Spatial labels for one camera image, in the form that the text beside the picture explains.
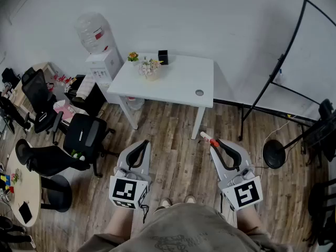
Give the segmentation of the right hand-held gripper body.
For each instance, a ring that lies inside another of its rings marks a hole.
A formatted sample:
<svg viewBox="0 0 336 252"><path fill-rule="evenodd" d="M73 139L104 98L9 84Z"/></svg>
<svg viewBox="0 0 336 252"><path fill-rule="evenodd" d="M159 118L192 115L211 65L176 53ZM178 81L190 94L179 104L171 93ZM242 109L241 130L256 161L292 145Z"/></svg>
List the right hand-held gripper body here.
<svg viewBox="0 0 336 252"><path fill-rule="evenodd" d="M237 172L224 173L218 187L233 211L255 205L263 200L260 176L255 175L255 168L249 165Z"/></svg>

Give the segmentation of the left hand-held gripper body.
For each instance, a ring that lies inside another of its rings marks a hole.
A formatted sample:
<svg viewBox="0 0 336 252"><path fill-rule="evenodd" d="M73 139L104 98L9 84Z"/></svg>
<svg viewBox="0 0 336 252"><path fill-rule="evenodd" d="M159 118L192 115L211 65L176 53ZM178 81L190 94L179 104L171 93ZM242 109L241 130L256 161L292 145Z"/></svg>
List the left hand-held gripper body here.
<svg viewBox="0 0 336 252"><path fill-rule="evenodd" d="M151 177L144 174L115 167L110 176L109 200L117 207L128 209L149 209L146 199L150 192Z"/></svg>

